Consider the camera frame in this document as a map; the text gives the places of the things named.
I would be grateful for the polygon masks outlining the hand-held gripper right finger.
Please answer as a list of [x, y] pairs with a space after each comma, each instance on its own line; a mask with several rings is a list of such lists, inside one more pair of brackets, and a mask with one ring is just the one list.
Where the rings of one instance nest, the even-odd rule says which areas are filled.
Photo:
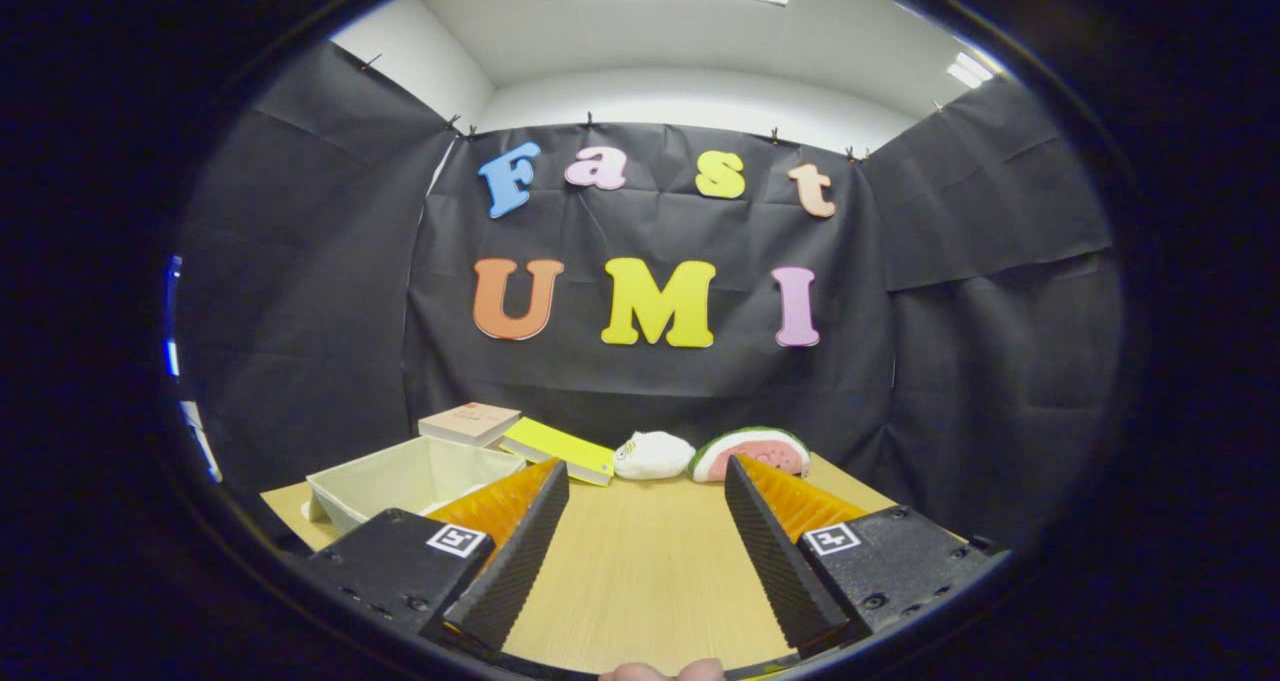
[[785, 641], [818, 654], [905, 625], [996, 562], [909, 506], [865, 511], [733, 456], [724, 498]]

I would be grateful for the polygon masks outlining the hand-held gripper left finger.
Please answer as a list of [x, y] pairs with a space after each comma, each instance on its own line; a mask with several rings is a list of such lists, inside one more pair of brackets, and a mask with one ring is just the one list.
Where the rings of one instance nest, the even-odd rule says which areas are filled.
[[570, 499], [549, 458], [429, 515], [383, 511], [301, 570], [358, 614], [479, 654], [502, 650]]

